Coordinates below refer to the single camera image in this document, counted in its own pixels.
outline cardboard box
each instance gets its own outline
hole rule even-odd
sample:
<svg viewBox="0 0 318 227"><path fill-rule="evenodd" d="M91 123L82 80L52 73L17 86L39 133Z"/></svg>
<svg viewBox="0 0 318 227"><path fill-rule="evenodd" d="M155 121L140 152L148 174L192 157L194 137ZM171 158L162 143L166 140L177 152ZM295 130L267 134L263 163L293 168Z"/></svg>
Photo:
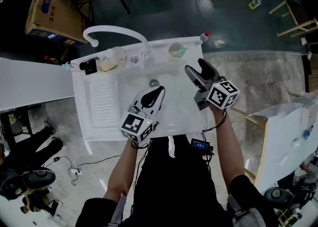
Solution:
<svg viewBox="0 0 318 227"><path fill-rule="evenodd" d="M85 4L82 13L89 15L89 4ZM88 21L82 17L70 0L32 0L25 33L80 47L87 43L82 34L88 28Z"/></svg>

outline small bowl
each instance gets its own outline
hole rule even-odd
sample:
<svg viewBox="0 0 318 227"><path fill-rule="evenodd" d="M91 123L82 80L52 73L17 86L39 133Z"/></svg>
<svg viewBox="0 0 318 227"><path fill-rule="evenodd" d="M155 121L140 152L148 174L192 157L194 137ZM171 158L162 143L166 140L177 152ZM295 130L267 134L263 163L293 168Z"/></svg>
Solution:
<svg viewBox="0 0 318 227"><path fill-rule="evenodd" d="M179 56L173 56L173 55L171 55L171 53L172 53L173 51L178 51L178 50L181 50L181 49L183 49L183 48L185 48L185 47L184 47L184 45L183 45L182 43L180 43L180 42L173 42L173 43L171 43L171 44L169 45L169 47L168 47L169 56L170 56L172 59L175 59L175 60L178 60L178 59L183 58L185 52L183 52L182 56L180 56L180 55L179 55Z"/></svg>

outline white faucet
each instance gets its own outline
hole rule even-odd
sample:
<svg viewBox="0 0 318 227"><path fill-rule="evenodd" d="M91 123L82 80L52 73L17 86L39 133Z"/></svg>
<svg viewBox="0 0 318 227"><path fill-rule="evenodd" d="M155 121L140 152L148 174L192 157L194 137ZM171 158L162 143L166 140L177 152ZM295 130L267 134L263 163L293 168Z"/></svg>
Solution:
<svg viewBox="0 0 318 227"><path fill-rule="evenodd" d="M129 36L135 37L145 45L147 53L148 54L151 53L151 48L150 48L150 45L149 45L147 39L142 34L137 33L136 31L130 30L128 28L119 27L119 26L102 25L102 26L92 26L92 27L85 29L83 32L83 37L88 42L90 42L90 44L93 47L97 47L98 43L99 43L98 40L93 39L88 35L88 34L93 33L93 32L114 32L114 33L126 34Z"/></svg>

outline sink drain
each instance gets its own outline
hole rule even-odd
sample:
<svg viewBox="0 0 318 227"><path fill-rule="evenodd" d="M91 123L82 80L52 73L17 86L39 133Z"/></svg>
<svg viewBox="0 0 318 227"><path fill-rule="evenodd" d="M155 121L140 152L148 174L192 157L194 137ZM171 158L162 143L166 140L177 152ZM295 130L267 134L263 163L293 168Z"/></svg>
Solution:
<svg viewBox="0 0 318 227"><path fill-rule="evenodd" d="M150 80L150 82L149 82L149 86L150 86L150 87L160 86L160 83L159 83L158 80L152 79L152 80Z"/></svg>

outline sink basin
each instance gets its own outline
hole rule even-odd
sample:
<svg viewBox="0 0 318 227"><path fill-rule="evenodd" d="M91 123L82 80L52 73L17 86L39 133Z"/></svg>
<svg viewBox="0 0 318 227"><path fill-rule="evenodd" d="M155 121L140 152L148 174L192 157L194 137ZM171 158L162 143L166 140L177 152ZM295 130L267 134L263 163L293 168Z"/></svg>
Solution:
<svg viewBox="0 0 318 227"><path fill-rule="evenodd" d="M198 88L184 71L185 65L200 70L197 60L203 58L201 46L187 50L180 60L171 59L167 52L172 42L190 46L198 40L199 37L186 37L149 42L153 56L146 57L142 66L120 67L88 76L81 72L72 73L84 141L125 140L118 128L121 116L137 93L150 87L152 79L165 87L165 97L158 114L160 124L151 133L152 138L197 133L206 129L206 110L199 111L193 99ZM128 58L140 55L144 50L142 43L122 48ZM105 51L102 51L72 62L79 64L104 56Z"/></svg>

